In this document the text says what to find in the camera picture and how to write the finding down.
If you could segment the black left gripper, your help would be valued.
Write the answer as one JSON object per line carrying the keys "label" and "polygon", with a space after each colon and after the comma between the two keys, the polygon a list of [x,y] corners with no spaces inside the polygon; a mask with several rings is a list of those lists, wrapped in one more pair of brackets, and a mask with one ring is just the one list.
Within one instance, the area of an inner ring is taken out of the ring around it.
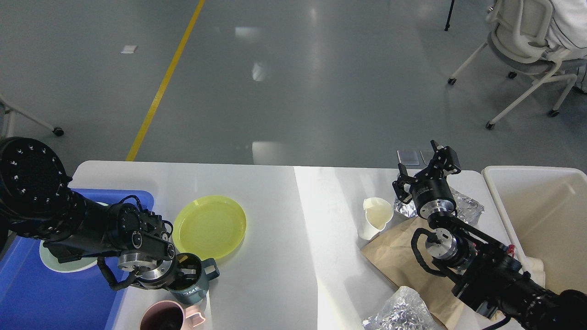
{"label": "black left gripper", "polygon": [[129,273],[126,280],[117,284],[118,290],[165,290],[175,281],[178,287],[189,287],[197,283],[203,272],[199,257],[156,261],[145,254],[124,254],[119,257],[118,267]]}

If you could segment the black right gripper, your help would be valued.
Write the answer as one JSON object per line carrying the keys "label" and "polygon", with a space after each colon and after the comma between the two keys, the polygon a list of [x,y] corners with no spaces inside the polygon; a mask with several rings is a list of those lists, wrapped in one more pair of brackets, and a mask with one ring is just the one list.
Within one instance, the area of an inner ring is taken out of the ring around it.
{"label": "black right gripper", "polygon": [[411,177],[404,164],[398,163],[399,174],[392,182],[396,197],[403,204],[414,201],[418,216],[428,219],[430,215],[445,212],[455,215],[456,202],[447,182],[447,176],[462,172],[457,153],[450,146],[431,140],[433,155],[428,167]]}

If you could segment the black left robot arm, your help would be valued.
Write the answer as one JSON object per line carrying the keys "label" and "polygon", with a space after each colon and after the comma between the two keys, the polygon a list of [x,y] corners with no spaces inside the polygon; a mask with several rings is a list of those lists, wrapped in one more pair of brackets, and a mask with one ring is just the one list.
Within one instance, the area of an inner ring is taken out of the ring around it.
{"label": "black left robot arm", "polygon": [[170,242],[172,224],[131,194],[101,205],[69,188],[72,178],[46,144],[10,137],[0,145],[1,229],[42,240],[59,263],[96,258],[111,290],[180,290],[203,271]]}

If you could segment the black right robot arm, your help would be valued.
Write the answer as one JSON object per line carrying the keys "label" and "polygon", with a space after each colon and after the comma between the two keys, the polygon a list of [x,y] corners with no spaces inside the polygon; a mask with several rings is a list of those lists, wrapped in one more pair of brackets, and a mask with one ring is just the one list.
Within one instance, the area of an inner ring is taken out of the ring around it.
{"label": "black right robot arm", "polygon": [[404,164],[392,183],[398,200],[414,202],[417,215],[428,228],[417,228],[410,246],[417,263],[434,276],[450,279],[453,295],[486,318],[497,312],[504,319],[499,329],[515,320],[525,330],[584,330],[587,327],[586,294],[564,290],[555,294],[537,284],[511,248],[458,218],[457,203],[447,176],[461,166],[449,146],[431,141],[428,165],[409,175]]}

